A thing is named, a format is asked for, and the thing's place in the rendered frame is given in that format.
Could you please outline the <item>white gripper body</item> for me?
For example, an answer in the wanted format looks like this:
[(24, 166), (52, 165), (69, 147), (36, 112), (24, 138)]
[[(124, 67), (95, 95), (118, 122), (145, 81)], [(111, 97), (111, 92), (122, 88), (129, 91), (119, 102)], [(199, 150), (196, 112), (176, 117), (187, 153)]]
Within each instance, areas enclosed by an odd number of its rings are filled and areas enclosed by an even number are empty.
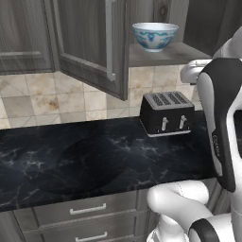
[(196, 84), (199, 73), (211, 60), (192, 60), (180, 71), (182, 83)]

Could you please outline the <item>grey wooden cabinet door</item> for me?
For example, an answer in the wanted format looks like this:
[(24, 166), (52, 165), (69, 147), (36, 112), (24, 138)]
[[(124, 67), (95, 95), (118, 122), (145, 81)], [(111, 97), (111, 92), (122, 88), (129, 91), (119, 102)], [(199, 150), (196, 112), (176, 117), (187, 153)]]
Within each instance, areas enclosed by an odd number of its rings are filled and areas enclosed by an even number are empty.
[(183, 42), (212, 56), (242, 26), (242, 0), (189, 0)]
[(112, 4), (112, 66), (107, 78), (105, 0), (52, 0), (60, 70), (121, 100), (128, 98), (129, 1)]
[(0, 76), (53, 71), (44, 0), (0, 0)]

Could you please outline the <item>grey wooden base cabinet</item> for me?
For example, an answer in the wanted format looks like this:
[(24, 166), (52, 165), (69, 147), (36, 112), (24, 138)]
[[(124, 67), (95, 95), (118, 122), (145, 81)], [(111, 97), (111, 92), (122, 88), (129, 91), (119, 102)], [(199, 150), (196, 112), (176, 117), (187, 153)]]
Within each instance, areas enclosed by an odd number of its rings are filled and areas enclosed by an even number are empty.
[(62, 200), (45, 200), (41, 201), (37, 204), (32, 204), (27, 206), (26, 208), (3, 208), (0, 206), (0, 242), (26, 242), (24, 238), (24, 232), (31, 232), (36, 231), (39, 229), (45, 229), (53, 226), (60, 226), (64, 225), (66, 223), (72, 223), (72, 222), (81, 222), (86, 221), (89, 219), (98, 219), (103, 217), (110, 217), (110, 216), (122, 216), (125, 214), (135, 213), (139, 214), (142, 212), (147, 213), (147, 225), (146, 225), (146, 234), (142, 239), (138, 239), (135, 241), (124, 241), (124, 242), (146, 242), (147, 236), (152, 232), (152, 230), (156, 227), (156, 225), (159, 222), (160, 215), (151, 211), (147, 204), (147, 191), (149, 188), (145, 189), (131, 189), (131, 190), (123, 190), (114, 188), (111, 191), (108, 191), (106, 193), (98, 193), (96, 195), (83, 195), (83, 194), (76, 194), (73, 195), (70, 199), (67, 201), (72, 200), (78, 200), (78, 199), (90, 199), (95, 197), (102, 197), (102, 196), (108, 196), (108, 195), (114, 195), (114, 194), (120, 194), (120, 193), (127, 193), (127, 192), (136, 192), (136, 203), (135, 208), (128, 211), (123, 212), (117, 212), (117, 213), (111, 213), (106, 215), (100, 215), (100, 216), (89, 216), (69, 221), (63, 221), (60, 223), (53, 223), (53, 224), (47, 224), (47, 225), (40, 225), (38, 218), (35, 214), (34, 208), (39, 206), (45, 206), (50, 204), (56, 204), (61, 202), (66, 202)]

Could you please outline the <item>black four-slot toaster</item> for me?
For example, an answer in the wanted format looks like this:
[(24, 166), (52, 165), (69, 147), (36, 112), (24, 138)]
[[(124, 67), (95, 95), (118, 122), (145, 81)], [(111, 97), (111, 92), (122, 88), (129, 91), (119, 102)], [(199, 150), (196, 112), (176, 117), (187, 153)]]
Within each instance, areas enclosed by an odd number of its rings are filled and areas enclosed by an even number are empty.
[(195, 106), (181, 92), (149, 93), (143, 96), (140, 120), (149, 137), (189, 133)]

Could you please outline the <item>white bowl with blue pattern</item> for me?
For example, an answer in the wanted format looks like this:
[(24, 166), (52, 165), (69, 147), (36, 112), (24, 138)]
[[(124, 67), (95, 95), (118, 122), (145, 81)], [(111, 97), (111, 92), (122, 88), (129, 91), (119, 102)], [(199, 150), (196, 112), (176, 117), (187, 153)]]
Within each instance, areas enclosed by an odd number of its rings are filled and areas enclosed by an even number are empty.
[(174, 40), (179, 27), (169, 23), (136, 23), (132, 25), (136, 41), (147, 52), (162, 52)]

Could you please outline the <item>grey wooden drawer front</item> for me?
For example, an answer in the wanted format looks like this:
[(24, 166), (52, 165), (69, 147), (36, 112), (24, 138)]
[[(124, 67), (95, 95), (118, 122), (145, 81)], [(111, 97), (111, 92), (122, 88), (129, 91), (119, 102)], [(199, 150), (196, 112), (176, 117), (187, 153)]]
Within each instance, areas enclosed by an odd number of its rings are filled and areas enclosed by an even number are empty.
[(26, 242), (75, 242), (75, 237), (85, 238), (108, 232), (106, 238), (90, 242), (135, 241), (144, 237), (146, 225), (146, 212), (130, 213), (24, 232), (24, 238)]
[[(107, 208), (102, 211), (80, 214), (75, 216), (71, 216), (69, 212), (70, 209), (80, 210), (92, 208), (101, 206), (103, 203), (107, 203)], [(132, 191), (127, 193), (95, 197), (90, 199), (78, 199), (45, 206), (39, 206), (35, 207), (34, 211), (38, 218), (39, 224), (47, 225), (89, 216), (100, 216), (111, 213), (128, 211), (135, 208), (135, 203), (136, 192)]]

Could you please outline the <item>grey wooden wall cabinet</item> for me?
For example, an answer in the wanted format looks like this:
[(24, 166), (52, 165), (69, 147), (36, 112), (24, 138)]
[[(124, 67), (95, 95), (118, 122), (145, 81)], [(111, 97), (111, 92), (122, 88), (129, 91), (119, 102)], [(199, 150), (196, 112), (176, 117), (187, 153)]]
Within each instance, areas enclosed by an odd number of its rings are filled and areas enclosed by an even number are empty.
[(209, 59), (191, 43), (184, 40), (190, 0), (130, 0), (130, 24), (170, 23), (179, 26), (173, 42), (162, 52), (149, 53), (130, 30), (130, 67), (178, 65), (192, 60)]

